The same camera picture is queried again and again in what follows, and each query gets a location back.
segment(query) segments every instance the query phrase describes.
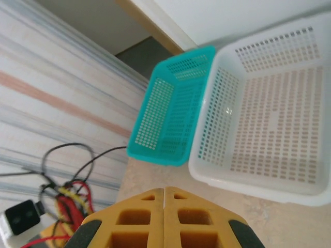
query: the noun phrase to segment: cable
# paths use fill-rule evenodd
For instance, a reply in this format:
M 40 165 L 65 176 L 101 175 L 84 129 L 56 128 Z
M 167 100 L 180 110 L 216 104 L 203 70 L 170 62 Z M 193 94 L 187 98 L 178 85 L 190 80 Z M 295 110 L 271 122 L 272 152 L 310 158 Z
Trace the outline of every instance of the cable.
M 23 175 L 31 175 L 31 174 L 40 174 L 40 173 L 38 172 L 6 173 L 6 174 L 0 174 L 0 177 L 23 176 Z
M 93 203 L 92 203 L 92 193 L 91 193 L 91 190 L 90 190 L 89 186 L 84 181 L 79 180 L 79 179 L 75 179 L 74 181 L 68 182 L 68 184 L 71 184 L 71 185 L 79 184 L 84 189 L 86 189 L 86 191 L 87 191 L 86 200 L 89 204 L 89 208 L 91 209 L 92 212 L 94 212 L 94 207 L 93 207 Z
M 86 148 L 91 154 L 91 160 L 88 161 L 86 164 L 84 164 L 73 176 L 72 180 L 69 182 L 66 182 L 62 187 L 58 185 L 51 177 L 47 175 L 47 170 L 46 170 L 46 162 L 48 156 L 54 152 L 57 149 L 67 147 L 67 146 L 82 146 Z M 56 223 L 54 224 L 54 228 L 52 231 L 52 236 L 39 239 L 39 240 L 34 240 L 27 245 L 23 246 L 22 248 L 27 248 L 30 247 L 31 245 L 44 242 L 46 240 L 52 240 L 54 247 L 56 247 L 55 240 L 56 239 L 69 239 L 70 236 L 55 236 L 56 233 L 56 228 L 58 225 L 60 225 L 61 229 L 64 231 L 66 234 L 73 234 L 74 231 L 78 229 L 78 227 L 81 225 L 83 219 L 86 217 L 84 210 L 87 212 L 87 214 L 92 214 L 94 212 L 93 208 L 93 203 L 92 203 L 92 193 L 87 185 L 86 181 L 89 179 L 95 165 L 95 160 L 98 158 L 102 157 L 108 152 L 118 150 L 118 149 L 125 149 L 127 148 L 126 146 L 120 146 L 120 147 L 114 147 L 111 148 L 107 151 L 104 151 L 97 155 L 96 157 L 94 156 L 94 152 L 90 146 L 82 144 L 82 143 L 67 143 L 67 144 L 62 144 L 56 147 L 53 147 L 52 149 L 48 150 L 44 156 L 42 157 L 41 160 L 41 172 L 31 170 L 29 168 L 23 167 L 22 169 L 27 170 L 27 172 L 21 172 L 21 173 L 6 173 L 6 174 L 0 174 L 0 177 L 6 177 L 6 176 L 23 176 L 23 175 L 41 175 L 47 182 L 48 184 L 43 184 L 40 187 L 39 191 L 39 201 L 44 206 L 45 212 L 49 214 L 51 217 L 56 219 Z M 90 169 L 85 177 L 85 179 L 78 179 L 79 173 L 84 170 L 87 166 L 90 166 Z M 79 189 L 75 189 L 75 185 L 80 185 Z M 54 194 L 51 194 L 49 191 L 47 191 L 48 188 L 51 188 L 54 191 Z M 87 194 L 79 194 L 79 191 L 84 188 L 87 191 Z M 55 199 L 57 201 L 56 207 L 58 209 L 58 215 L 53 213 L 45 204 L 43 200 L 43 195 L 47 195 L 52 199 Z
M 28 244 L 22 246 L 21 248 L 30 248 L 31 246 L 33 246 L 35 244 L 39 244 L 39 243 L 45 242 L 47 240 L 56 240 L 56 239 L 70 239 L 70 236 L 69 235 L 50 236 L 50 237 L 46 237 L 46 238 L 42 238 L 42 239 L 36 239 L 36 240 L 33 240 L 33 241 L 29 242 Z
M 46 161 L 47 161 L 47 157 L 53 152 L 53 151 L 55 151 L 55 150 L 58 150 L 58 149 L 60 149 L 60 148 L 63 148 L 63 147 L 67 147 L 67 146 L 82 146 L 82 147 L 85 147 L 86 148 L 86 150 L 88 150 L 89 152 L 90 152 L 90 154 L 91 154 L 91 160 L 90 160 L 90 163 L 92 163 L 91 164 L 91 168 L 90 168 L 90 170 L 89 170 L 89 172 L 88 172 L 88 174 L 87 174 L 87 178 L 89 178 L 89 176 L 90 176 L 90 174 L 92 173 L 92 170 L 93 170 L 93 167 L 94 167 L 94 151 L 92 150 L 92 148 L 90 147 L 90 146 L 88 146 L 88 145 L 86 145 L 86 144 L 83 144 L 83 143 L 76 143 L 76 142 L 74 142 L 74 143 L 66 143 L 66 144 L 62 144 L 62 145 L 59 145 L 59 146 L 55 146 L 55 147 L 53 147 L 52 149 L 50 149 L 50 150 L 48 150 L 45 154 L 44 154 L 44 156 L 42 157 L 42 159 L 41 159 L 41 173 L 43 174 L 43 175 L 46 175 Z
M 96 161 L 99 157 L 102 157 L 103 155 L 107 154 L 108 152 L 115 151 L 115 150 L 119 150 L 119 149 L 125 149 L 125 148 L 127 148 L 127 147 L 126 147 L 126 146 L 119 146 L 119 147 L 114 147 L 114 148 L 112 148 L 112 149 L 109 149 L 109 150 L 107 150 L 107 151 L 104 151 L 104 152 L 100 153 L 99 155 L 97 155 L 96 157 L 94 157 L 94 158 L 92 158 L 90 161 L 88 161 L 86 164 L 84 164 L 84 165 L 83 165 L 83 166 L 82 166 L 82 167 L 76 172 L 76 174 L 72 177 L 72 180 L 75 180 L 75 179 L 77 178 L 78 174 L 79 174 L 82 170 L 84 170 L 89 164 L 91 164 L 91 163 L 93 164 L 94 161 Z M 89 176 L 90 176 L 92 170 L 93 170 L 93 167 L 91 166 L 89 173 L 87 174 L 87 176 L 86 176 L 85 179 L 83 180 L 84 182 L 86 182 L 86 181 L 88 180 L 88 178 L 89 178 Z
M 58 189 L 58 191 L 61 193 L 61 194 L 64 194 L 65 196 L 68 196 L 70 197 L 71 199 L 75 200 L 76 202 L 78 202 L 80 205 L 83 206 L 83 208 L 86 210 L 86 212 L 88 214 L 92 214 L 93 212 L 91 211 L 91 209 L 85 204 L 85 202 L 79 198 L 76 194 L 70 192 L 69 190 L 66 190 L 64 187 L 61 187 Z

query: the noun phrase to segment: countertop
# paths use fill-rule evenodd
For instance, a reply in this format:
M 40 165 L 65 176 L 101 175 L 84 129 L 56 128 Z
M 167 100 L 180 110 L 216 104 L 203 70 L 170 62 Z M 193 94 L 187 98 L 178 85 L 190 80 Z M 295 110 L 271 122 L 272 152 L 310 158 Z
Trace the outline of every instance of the countertop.
M 194 180 L 187 165 L 164 167 L 130 159 L 117 201 L 166 186 L 189 191 L 241 215 L 266 248 L 331 247 L 331 204 L 281 204 L 213 188 Z

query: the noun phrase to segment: teal plastic basket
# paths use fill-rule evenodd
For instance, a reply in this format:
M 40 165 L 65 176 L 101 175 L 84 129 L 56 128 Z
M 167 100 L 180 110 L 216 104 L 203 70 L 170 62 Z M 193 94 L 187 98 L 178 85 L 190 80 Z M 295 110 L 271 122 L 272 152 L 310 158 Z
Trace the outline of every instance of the teal plastic basket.
M 188 161 L 215 53 L 213 46 L 200 48 L 155 67 L 129 141 L 130 157 L 173 166 Z

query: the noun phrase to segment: white curtain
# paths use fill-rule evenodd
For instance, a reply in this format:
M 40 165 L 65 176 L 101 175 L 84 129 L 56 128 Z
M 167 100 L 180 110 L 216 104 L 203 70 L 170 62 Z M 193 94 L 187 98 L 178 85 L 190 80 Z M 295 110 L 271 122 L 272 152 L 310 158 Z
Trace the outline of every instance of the white curtain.
M 67 142 L 96 153 L 127 145 L 144 77 L 33 1 L 0 0 L 0 20 L 0 173 L 39 170 L 43 154 Z M 63 183 L 88 160 L 82 148 L 63 148 L 48 173 Z M 126 150 L 96 162 L 88 183 L 97 210 L 116 201 L 127 162 Z M 0 178 L 0 212 L 37 200 L 42 183 Z

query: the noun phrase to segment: black rubber pad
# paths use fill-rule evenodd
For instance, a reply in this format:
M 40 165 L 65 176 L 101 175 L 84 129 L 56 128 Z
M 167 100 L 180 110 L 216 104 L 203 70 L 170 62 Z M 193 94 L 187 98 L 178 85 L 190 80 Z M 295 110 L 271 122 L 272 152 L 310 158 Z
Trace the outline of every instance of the black rubber pad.
M 250 226 L 235 220 L 229 224 L 242 248 L 265 248 Z
M 101 220 L 93 220 L 80 226 L 64 247 L 87 248 L 94 235 L 97 233 L 101 223 Z

